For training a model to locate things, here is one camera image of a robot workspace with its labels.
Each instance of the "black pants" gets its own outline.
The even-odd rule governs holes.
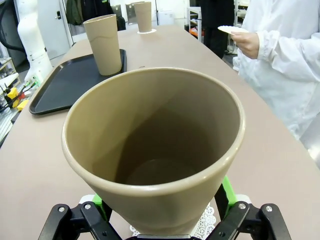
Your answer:
[[[219,58],[223,58],[228,47],[228,34],[218,28],[204,28],[204,45],[206,45]]]

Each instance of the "tan plastic tumbler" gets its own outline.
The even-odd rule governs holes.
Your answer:
[[[152,30],[151,23],[151,2],[137,2],[133,5],[138,28],[140,33],[147,33]]]
[[[116,15],[95,17],[83,24],[99,73],[107,76],[119,72],[121,58]]]
[[[140,233],[189,234],[243,141],[245,114],[220,81],[151,68],[101,82],[70,109],[63,153]]]

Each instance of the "hand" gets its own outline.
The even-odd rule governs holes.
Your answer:
[[[259,53],[259,36],[253,32],[232,32],[231,38],[244,55],[257,59]]]

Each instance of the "door handle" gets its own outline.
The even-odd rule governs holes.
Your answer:
[[[60,13],[60,11],[57,11],[56,12],[56,17],[55,17],[55,19],[61,19],[61,13]]]

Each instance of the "white coaster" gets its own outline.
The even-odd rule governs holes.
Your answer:
[[[190,233],[191,236],[205,240],[209,234],[215,229],[214,224],[216,223],[216,218],[214,216],[215,210],[210,206],[210,203],[204,210],[202,216],[200,217],[198,223],[195,225],[194,229]],[[138,236],[138,232],[133,226],[130,226],[132,236]]]
[[[231,32],[234,33],[248,33],[248,31],[244,28],[237,27],[237,26],[218,26],[218,29],[222,32],[227,34],[233,35]]]
[[[147,31],[147,32],[137,32],[138,34],[152,34],[154,32],[156,32],[157,30],[156,29],[152,29],[151,31]]]

